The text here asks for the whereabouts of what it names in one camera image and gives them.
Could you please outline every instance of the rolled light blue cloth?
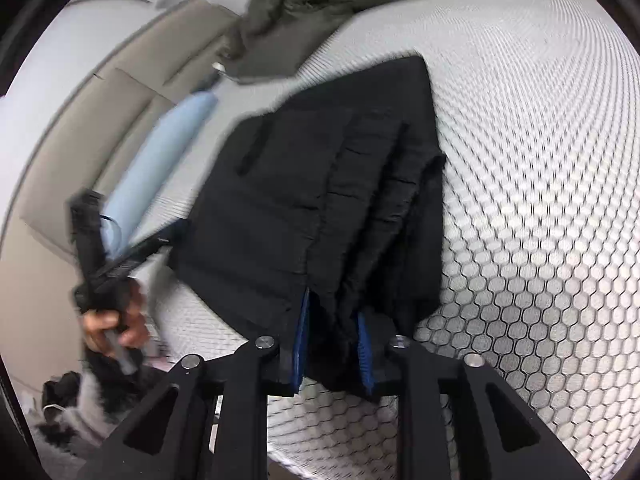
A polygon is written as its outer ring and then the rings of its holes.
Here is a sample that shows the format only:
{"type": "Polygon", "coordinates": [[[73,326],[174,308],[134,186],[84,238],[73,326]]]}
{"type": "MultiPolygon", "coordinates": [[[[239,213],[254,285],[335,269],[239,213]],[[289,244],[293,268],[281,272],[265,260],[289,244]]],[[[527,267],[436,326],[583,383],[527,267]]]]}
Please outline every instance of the rolled light blue cloth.
{"type": "Polygon", "coordinates": [[[196,92],[162,116],[149,133],[102,212],[117,224],[102,220],[102,238],[110,257],[127,247],[152,200],[217,102],[210,91],[196,92]]]}

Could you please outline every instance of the triangular cutout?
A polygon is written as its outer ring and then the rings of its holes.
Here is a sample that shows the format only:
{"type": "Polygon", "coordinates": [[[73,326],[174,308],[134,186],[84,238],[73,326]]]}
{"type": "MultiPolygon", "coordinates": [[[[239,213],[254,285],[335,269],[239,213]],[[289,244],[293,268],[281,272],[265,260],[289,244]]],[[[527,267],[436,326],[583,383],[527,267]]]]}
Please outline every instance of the triangular cutout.
{"type": "Polygon", "coordinates": [[[129,432],[124,439],[124,445],[149,455],[158,454],[177,398],[178,388],[172,386],[129,432]]]}
{"type": "Polygon", "coordinates": [[[502,448],[506,452],[533,446],[540,441],[536,430],[495,384],[486,386],[486,394],[494,412],[495,423],[498,425],[502,448]]]}

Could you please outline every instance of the mattress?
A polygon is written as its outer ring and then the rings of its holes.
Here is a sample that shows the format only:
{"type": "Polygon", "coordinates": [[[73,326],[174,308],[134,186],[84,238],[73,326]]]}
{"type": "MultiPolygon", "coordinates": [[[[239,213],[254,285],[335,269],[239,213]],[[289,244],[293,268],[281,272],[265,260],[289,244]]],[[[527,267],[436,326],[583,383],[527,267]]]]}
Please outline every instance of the mattress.
{"type": "MultiPolygon", "coordinates": [[[[415,338],[482,354],[591,478],[611,478],[640,436],[640,59],[595,0],[403,0],[358,15],[294,79],[223,82],[139,235],[188,214],[240,118],[407,52],[429,67],[447,155],[442,306],[415,338]]],[[[162,261],[140,277],[174,359],[243,342],[162,261]]],[[[392,478],[395,437],[393,398],[305,380],[269,400],[269,454],[303,478],[392,478]]]]}

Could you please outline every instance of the silver bolt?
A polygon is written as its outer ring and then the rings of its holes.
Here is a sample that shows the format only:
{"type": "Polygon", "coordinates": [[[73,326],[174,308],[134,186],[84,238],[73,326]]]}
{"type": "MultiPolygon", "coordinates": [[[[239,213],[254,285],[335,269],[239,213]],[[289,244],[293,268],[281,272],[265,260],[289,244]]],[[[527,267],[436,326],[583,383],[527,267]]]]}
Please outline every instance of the silver bolt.
{"type": "Polygon", "coordinates": [[[484,365],[484,358],[478,354],[465,355],[465,363],[472,368],[479,368],[484,365]]]}
{"type": "Polygon", "coordinates": [[[274,345],[275,341],[273,340],[273,337],[271,337],[270,335],[261,335],[258,339],[255,340],[255,345],[258,348],[271,348],[274,345]]]}
{"type": "Polygon", "coordinates": [[[200,364],[200,358],[196,354],[185,355],[180,361],[182,368],[191,370],[200,364]]]}
{"type": "Polygon", "coordinates": [[[404,335],[395,335],[389,343],[393,348],[407,348],[411,344],[411,340],[404,335]]]}

